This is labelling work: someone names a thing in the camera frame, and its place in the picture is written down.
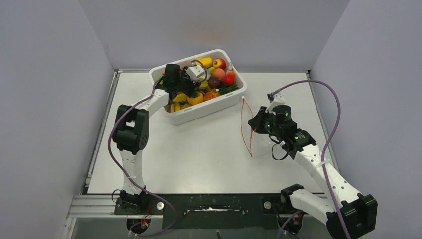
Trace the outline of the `clear zip top bag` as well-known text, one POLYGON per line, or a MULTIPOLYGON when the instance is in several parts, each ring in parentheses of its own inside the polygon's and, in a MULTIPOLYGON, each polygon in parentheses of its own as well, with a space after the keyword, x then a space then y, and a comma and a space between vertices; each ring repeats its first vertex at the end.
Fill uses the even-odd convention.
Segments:
POLYGON ((273 142, 266 134, 256 133, 248 124, 248 121, 255 116, 255 113, 257 113, 258 109, 259 107, 250 104, 246 97, 242 96, 240 111, 240 133, 242 143, 246 149, 246 155, 248 157, 254 159, 271 159, 273 142))

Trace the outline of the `yellow green starfruit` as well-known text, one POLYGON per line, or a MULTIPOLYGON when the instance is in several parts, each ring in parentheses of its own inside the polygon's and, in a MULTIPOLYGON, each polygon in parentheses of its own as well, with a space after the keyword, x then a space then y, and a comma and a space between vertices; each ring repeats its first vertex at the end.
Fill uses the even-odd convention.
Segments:
POLYGON ((205 90, 207 87, 208 87, 208 82, 207 81, 203 81, 199 85, 199 90, 205 90))

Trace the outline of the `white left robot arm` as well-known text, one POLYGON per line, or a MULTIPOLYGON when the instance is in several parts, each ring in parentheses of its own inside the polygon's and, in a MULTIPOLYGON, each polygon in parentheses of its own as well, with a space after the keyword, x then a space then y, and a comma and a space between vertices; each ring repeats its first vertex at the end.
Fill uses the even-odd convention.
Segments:
POLYGON ((112 160, 122 170, 123 188, 119 194, 117 207, 132 214, 143 214, 148 210, 148 196, 142 176, 142 154, 149 140, 149 120, 160 108, 176 99, 178 93, 193 96, 201 84, 197 76, 188 71, 195 64, 181 67, 167 64, 164 74, 153 82, 150 94, 132 105, 120 105, 116 120, 108 139, 120 153, 121 160, 112 155, 112 160))

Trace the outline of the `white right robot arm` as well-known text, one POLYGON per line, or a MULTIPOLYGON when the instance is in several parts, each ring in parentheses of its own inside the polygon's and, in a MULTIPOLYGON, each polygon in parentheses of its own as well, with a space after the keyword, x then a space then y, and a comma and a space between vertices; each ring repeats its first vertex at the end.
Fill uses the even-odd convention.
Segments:
POLYGON ((376 226, 378 203, 349 184, 323 157, 316 141, 292 120, 291 107, 278 105, 268 110, 261 106, 248 121, 257 134, 268 135, 276 144, 282 143, 290 158, 303 167, 327 195, 320 198, 300 184, 281 190, 280 206, 291 213, 304 211, 326 225, 334 239, 358 239, 376 226))

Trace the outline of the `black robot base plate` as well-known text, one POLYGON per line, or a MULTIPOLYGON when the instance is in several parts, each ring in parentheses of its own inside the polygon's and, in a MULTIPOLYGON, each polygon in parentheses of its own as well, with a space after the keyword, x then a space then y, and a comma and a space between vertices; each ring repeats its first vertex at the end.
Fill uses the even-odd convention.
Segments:
POLYGON ((170 229, 277 229, 295 209, 281 202, 279 193, 261 194, 146 194, 140 200, 112 196, 114 214, 127 225, 162 219, 170 229))

